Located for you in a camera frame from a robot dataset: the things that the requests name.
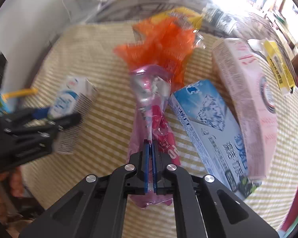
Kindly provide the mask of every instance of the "blue toothpaste box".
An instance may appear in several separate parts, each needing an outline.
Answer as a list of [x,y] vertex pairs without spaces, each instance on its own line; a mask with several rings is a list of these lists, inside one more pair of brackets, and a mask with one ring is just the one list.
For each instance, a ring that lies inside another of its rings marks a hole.
[[245,192],[247,162],[241,130],[212,83],[201,80],[174,92],[169,105],[208,173],[239,197],[249,195],[251,191]]

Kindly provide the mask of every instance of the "crumpled orange bag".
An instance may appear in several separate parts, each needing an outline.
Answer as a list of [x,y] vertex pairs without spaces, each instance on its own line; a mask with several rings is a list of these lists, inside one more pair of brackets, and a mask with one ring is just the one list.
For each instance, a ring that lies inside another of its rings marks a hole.
[[114,52],[128,64],[130,71],[156,64],[173,74],[172,92],[184,87],[186,57],[195,46],[194,28],[183,29],[177,17],[141,27],[146,33],[143,42],[119,45]]

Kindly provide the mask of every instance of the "triangular cutout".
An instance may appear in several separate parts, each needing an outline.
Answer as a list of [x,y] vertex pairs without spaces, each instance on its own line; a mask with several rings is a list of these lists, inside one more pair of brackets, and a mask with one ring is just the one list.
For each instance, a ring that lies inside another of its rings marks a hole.
[[64,206],[62,206],[57,212],[53,214],[52,219],[65,226],[69,226],[82,196],[82,191],[76,193],[68,202],[66,202]]
[[225,210],[226,216],[230,224],[234,225],[242,220],[248,218],[248,213],[239,205],[238,202],[233,200],[224,190],[218,190],[217,195]]

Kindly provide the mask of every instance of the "metal bolt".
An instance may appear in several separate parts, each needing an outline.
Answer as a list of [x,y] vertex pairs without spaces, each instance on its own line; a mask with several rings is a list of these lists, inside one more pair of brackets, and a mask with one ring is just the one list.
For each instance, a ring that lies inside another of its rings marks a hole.
[[135,166],[132,164],[125,165],[125,170],[127,170],[127,171],[132,171],[134,169],[135,169]]
[[86,182],[94,182],[94,181],[96,181],[96,176],[89,175],[86,177]]
[[174,171],[174,170],[177,169],[177,166],[174,165],[174,164],[170,164],[170,165],[167,165],[167,169],[168,169],[169,171]]
[[41,137],[49,138],[49,134],[46,133],[46,132],[42,132],[42,133],[41,133]]
[[207,175],[204,177],[207,182],[214,182],[215,178],[212,175]]

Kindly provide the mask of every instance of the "beige tablecloth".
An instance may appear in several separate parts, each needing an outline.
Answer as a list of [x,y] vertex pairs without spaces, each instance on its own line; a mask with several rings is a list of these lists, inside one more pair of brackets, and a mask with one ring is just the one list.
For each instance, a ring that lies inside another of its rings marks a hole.
[[[203,34],[206,49],[194,50],[185,74],[185,84],[210,79],[234,112],[230,96],[211,63],[211,47],[216,37]],[[135,100],[129,87],[126,64],[113,52],[117,44],[134,42],[130,23],[79,25],[65,31],[46,57],[33,86],[37,95],[27,106],[53,102],[68,74],[87,76],[99,95],[93,105],[73,155],[53,154],[24,165],[24,179],[33,195],[48,208],[84,176],[110,174],[125,164],[132,131]],[[281,97],[271,69],[262,64],[276,104],[279,124],[277,149],[267,179],[245,201],[272,227],[283,223],[298,186],[298,89]],[[182,125],[170,108],[166,110],[176,137],[181,163],[189,173],[203,176],[205,168]],[[173,206],[158,204],[138,208],[128,200],[124,237],[176,236]]]

